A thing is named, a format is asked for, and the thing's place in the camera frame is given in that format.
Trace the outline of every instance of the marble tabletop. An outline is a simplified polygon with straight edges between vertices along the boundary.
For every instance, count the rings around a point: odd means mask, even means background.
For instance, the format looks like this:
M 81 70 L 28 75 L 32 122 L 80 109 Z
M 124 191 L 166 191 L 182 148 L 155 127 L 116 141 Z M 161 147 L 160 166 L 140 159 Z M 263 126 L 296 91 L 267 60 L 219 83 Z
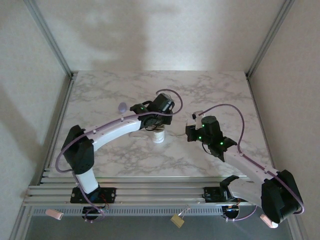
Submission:
M 194 123 L 191 114 L 221 103 L 238 107 L 245 119 L 241 147 L 257 162 L 271 164 L 245 74 L 241 71 L 80 71 L 76 77 L 60 130 L 49 177 L 71 177 L 58 173 L 55 161 L 69 129 L 102 125 L 120 118 L 118 105 L 128 107 L 153 101 L 160 89 L 177 91 L 184 103 L 180 113 L 165 126 L 165 140 L 153 143 L 152 132 L 145 130 L 123 135 L 95 153 L 96 177 L 228 177 L 244 176 L 234 167 L 204 152 L 200 142 L 187 142 L 185 126 Z M 173 111 L 179 106 L 175 101 Z M 231 107 L 218 107 L 209 112 L 216 116 L 223 134 L 236 142 L 241 132 L 241 119 Z M 60 168 L 70 166 L 64 158 Z

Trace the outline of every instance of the purple cable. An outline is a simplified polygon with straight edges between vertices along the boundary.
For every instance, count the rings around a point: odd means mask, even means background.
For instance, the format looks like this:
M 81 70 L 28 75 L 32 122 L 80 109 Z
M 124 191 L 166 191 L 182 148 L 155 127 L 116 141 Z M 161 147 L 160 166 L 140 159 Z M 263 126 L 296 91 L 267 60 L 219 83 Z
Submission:
M 74 179 L 75 179 L 75 182 L 76 182 L 77 185 L 79 186 L 80 191 L 81 191 L 84 199 L 88 202 L 88 204 L 90 204 L 90 205 L 92 206 L 92 208 L 90 208 L 90 209 L 85 213 L 84 220 L 87 221 L 88 213 L 91 212 L 93 209 L 97 210 L 98 213 L 101 213 L 102 218 L 96 219 L 96 220 L 91 220 L 90 223 L 99 222 L 99 221 L 103 220 L 103 219 L 106 217 L 105 212 L 104 212 L 102 209 L 98 208 L 95 204 L 93 204 L 93 203 L 89 200 L 89 198 L 86 196 L 85 191 L 84 191 L 83 187 L 81 186 L 81 184 L 80 184 L 77 176 L 75 175 L 75 173 L 74 173 L 73 171 L 72 171 L 72 175 L 73 175 L 73 177 L 74 177 Z
M 101 214 L 102 214 L 102 218 L 100 218 L 100 219 L 98 219 L 98 220 L 95 220 L 95 221 L 91 220 L 91 221 L 90 221 L 91 223 L 93 223 L 93 222 L 98 222 L 98 221 L 103 220 L 103 219 L 105 218 L 106 214 L 105 214 L 105 212 L 104 212 L 103 210 L 99 209 L 95 204 L 93 204 L 93 203 L 87 198 L 83 187 L 81 186 L 81 184 L 80 184 L 77 176 L 75 175 L 75 173 L 73 172 L 72 169 L 61 170 L 61 169 L 59 168 L 59 162 L 60 162 L 60 159 L 61 159 L 62 155 L 63 155 L 74 143 L 76 143 L 78 140 L 84 138 L 85 136 L 88 136 L 88 135 L 92 134 L 94 131 L 98 132 L 98 131 L 104 130 L 104 129 L 106 129 L 106 128 L 109 128 L 109 127 L 113 126 L 114 124 L 117 124 L 118 122 L 123 122 L 124 120 L 127 120 L 127 119 L 136 118 L 136 117 L 145 116 L 145 115 L 150 115 L 150 114 L 156 114 L 156 115 L 161 115 L 161 116 L 173 116 L 173 115 L 178 114 L 178 113 L 182 110 L 182 108 L 183 108 L 183 106 L 184 106 L 184 103 L 183 103 L 183 100 L 182 100 L 181 96 L 180 96 L 176 91 L 171 90 L 171 89 L 167 89 L 167 88 L 158 90 L 158 91 L 156 92 L 156 94 L 158 94 L 159 92 L 163 92 L 163 91 L 172 92 L 172 93 L 174 93 L 175 95 L 177 95 L 177 97 L 178 97 L 179 100 L 180 100 L 180 104 L 181 104 L 181 105 L 180 105 L 180 108 L 178 109 L 178 111 L 176 111 L 176 112 L 174 112 L 174 113 L 171 113 L 171 114 L 166 114 L 166 113 L 161 113 L 161 112 L 156 112 L 156 111 L 150 111 L 150 112 L 145 112 L 145 113 L 133 114 L 133 115 L 130 115 L 130 116 L 125 116 L 125 117 L 123 117 L 123 118 L 118 118 L 118 119 L 116 119 L 116 120 L 113 120 L 113 121 L 111 121 L 111 122 L 108 122 L 108 123 L 106 123 L 106 124 L 104 124 L 104 125 L 102 125 L 102 126 L 100 126 L 100 127 L 97 127 L 96 129 L 93 129 L 93 130 L 91 130 L 91 131 L 88 131 L 88 132 L 86 132 L 86 133 L 84 133 L 84 134 L 76 137 L 74 140 L 72 140 L 70 143 L 68 143 L 68 144 L 61 150 L 61 152 L 59 153 L 58 157 L 56 158 L 56 160 L 55 160 L 55 169 L 56 169 L 59 173 L 72 172 L 72 175 L 73 175 L 76 183 L 78 184 L 78 186 L 79 186 L 79 188 L 80 188 L 80 191 L 81 191 L 84 199 L 93 207 L 93 209 L 96 209 L 96 210 L 98 211 L 98 213 L 101 213 Z M 86 217 L 87 217 L 88 213 L 91 212 L 93 209 L 91 208 L 91 209 L 89 209 L 89 210 L 86 212 L 86 214 L 85 214 L 85 216 L 84 216 L 85 221 L 87 220 Z
M 253 214 L 256 212 L 257 208 L 258 208 L 258 206 L 255 205 L 255 208 L 253 209 L 253 211 L 252 211 L 249 215 L 244 216 L 244 217 L 242 217 L 242 218 L 236 218 L 236 219 L 234 219 L 234 220 L 235 220 L 235 221 L 241 221 L 241 220 L 245 220 L 245 219 L 249 218 L 251 215 L 253 215 Z
M 265 170 L 265 168 L 263 166 L 261 166 L 259 163 L 257 163 L 256 161 L 254 161 L 253 159 L 251 159 L 250 157 L 246 156 L 241 148 L 240 148 L 240 143 L 242 141 L 242 138 L 245 134 L 245 118 L 243 116 L 243 114 L 241 113 L 241 111 L 239 110 L 239 108 L 237 108 L 236 106 L 232 105 L 232 104 L 228 104 L 228 103 L 222 103 L 222 104 L 218 104 L 218 105 L 215 105 L 213 107 L 210 107 L 209 109 L 199 113 L 199 116 L 200 115 L 203 115 L 207 112 L 209 112 L 210 110 L 212 109 L 215 109 L 217 107 L 222 107 L 222 106 L 229 106 L 229 107 L 232 107 L 234 108 L 240 115 L 241 117 L 241 121 L 242 121 L 242 130 L 241 130 L 241 134 L 240 134 L 240 137 L 239 137 L 239 140 L 238 140 L 238 145 L 237 145 L 237 149 L 238 149 L 238 152 L 240 154 L 242 154 L 242 157 L 244 157 L 245 159 L 247 159 L 250 163 L 254 164 L 255 166 L 257 166 L 258 168 L 260 168 L 261 170 Z M 271 175 L 272 177 L 274 177 L 282 186 L 284 186 L 284 188 L 295 198 L 295 200 L 299 203 L 301 209 L 299 211 L 296 211 L 294 214 L 296 215 L 300 215 L 300 214 L 303 214 L 304 211 L 305 211 L 305 206 L 302 202 L 302 200 L 294 193 L 294 191 L 291 190 L 291 188 L 285 183 L 283 182 L 279 177 L 277 177 L 275 174 L 273 174 L 272 172 L 268 171 L 267 172 L 269 175 Z
M 241 218 L 228 218 L 228 217 L 226 216 L 226 219 L 227 219 L 227 220 L 232 220 L 233 222 L 245 220 L 245 219 L 251 217 L 251 216 L 256 212 L 257 208 L 258 208 L 258 206 L 255 205 L 255 208 L 253 209 L 253 211 L 252 211 L 250 214 L 248 214 L 247 216 L 244 216 L 244 217 L 241 217 Z

